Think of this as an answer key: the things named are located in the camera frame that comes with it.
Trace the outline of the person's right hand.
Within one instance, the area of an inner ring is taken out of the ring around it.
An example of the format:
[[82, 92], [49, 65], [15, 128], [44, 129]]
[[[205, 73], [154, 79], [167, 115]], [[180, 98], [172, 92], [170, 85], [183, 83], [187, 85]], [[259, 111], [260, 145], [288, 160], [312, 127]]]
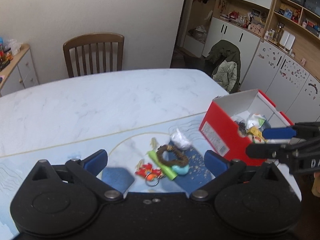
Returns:
[[316, 197], [320, 197], [320, 172], [315, 172], [314, 181], [312, 186], [312, 194]]

